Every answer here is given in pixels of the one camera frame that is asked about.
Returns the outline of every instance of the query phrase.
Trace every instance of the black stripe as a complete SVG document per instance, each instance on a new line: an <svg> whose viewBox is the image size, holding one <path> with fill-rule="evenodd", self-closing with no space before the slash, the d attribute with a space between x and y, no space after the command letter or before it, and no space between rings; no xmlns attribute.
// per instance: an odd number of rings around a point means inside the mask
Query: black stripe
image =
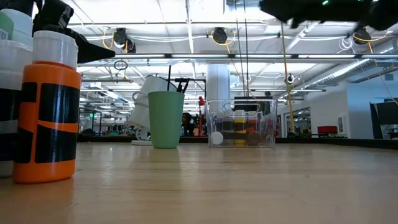
<svg viewBox="0 0 398 224"><path fill-rule="evenodd" d="M18 119L21 91L0 88L0 121Z"/></svg>
<svg viewBox="0 0 398 224"><path fill-rule="evenodd" d="M79 89L43 83L40 91L39 120L54 123L77 123L79 95Z"/></svg>
<svg viewBox="0 0 398 224"><path fill-rule="evenodd" d="M234 122L233 121L223 121L223 130L228 131L234 129Z"/></svg>
<svg viewBox="0 0 398 224"><path fill-rule="evenodd" d="M0 134L0 161L14 160L17 133Z"/></svg>
<svg viewBox="0 0 398 224"><path fill-rule="evenodd" d="M228 132L223 131L224 139L234 139L234 135L235 135L235 133L228 133Z"/></svg>
<svg viewBox="0 0 398 224"><path fill-rule="evenodd" d="M235 131L244 131L244 130L246 130L246 123L245 122L235 122L234 123L234 130Z"/></svg>
<svg viewBox="0 0 398 224"><path fill-rule="evenodd" d="M22 84L21 102L36 103L37 83L27 82Z"/></svg>
<svg viewBox="0 0 398 224"><path fill-rule="evenodd" d="M32 153L33 133L18 128L18 142L16 148L15 162L29 163Z"/></svg>
<svg viewBox="0 0 398 224"><path fill-rule="evenodd" d="M234 133L235 140L246 140L246 133Z"/></svg>
<svg viewBox="0 0 398 224"><path fill-rule="evenodd" d="M223 120L216 119L215 131L222 131L223 130Z"/></svg>
<svg viewBox="0 0 398 224"><path fill-rule="evenodd" d="M76 158L77 133L37 125L35 162L61 162Z"/></svg>

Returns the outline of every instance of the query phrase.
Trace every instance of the white column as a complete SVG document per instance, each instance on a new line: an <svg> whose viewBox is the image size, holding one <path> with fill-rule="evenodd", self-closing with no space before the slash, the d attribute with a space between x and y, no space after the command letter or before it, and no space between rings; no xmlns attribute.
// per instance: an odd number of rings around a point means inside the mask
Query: white column
<svg viewBox="0 0 398 224"><path fill-rule="evenodd" d="M207 65L207 100L229 99L229 69L227 64ZM221 112L223 105L214 105L216 111Z"/></svg>

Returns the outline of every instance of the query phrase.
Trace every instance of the green cup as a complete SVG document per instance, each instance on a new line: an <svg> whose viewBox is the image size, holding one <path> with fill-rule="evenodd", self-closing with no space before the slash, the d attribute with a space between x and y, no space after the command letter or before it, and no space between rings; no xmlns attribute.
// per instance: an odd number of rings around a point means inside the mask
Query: green cup
<svg viewBox="0 0 398 224"><path fill-rule="evenodd" d="M173 149L181 135L184 94L154 91L148 94L150 138L155 148Z"/></svg>

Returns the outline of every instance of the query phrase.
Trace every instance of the table surface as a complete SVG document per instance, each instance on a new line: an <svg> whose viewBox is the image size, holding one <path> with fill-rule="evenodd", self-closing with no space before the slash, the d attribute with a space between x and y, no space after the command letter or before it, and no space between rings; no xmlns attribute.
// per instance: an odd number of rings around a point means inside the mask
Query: table surface
<svg viewBox="0 0 398 224"><path fill-rule="evenodd" d="M1 223L397 223L398 151L81 143L71 179L0 179Z"/></svg>

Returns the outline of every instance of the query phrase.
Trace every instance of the orange bottle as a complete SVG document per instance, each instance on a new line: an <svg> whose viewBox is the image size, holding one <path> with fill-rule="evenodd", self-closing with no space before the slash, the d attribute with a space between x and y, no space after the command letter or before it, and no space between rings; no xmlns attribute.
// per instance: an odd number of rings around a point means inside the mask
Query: orange bottle
<svg viewBox="0 0 398 224"><path fill-rule="evenodd" d="M75 173L80 74L75 40L52 31L34 34L33 64L22 80L19 147L14 181L43 183Z"/></svg>

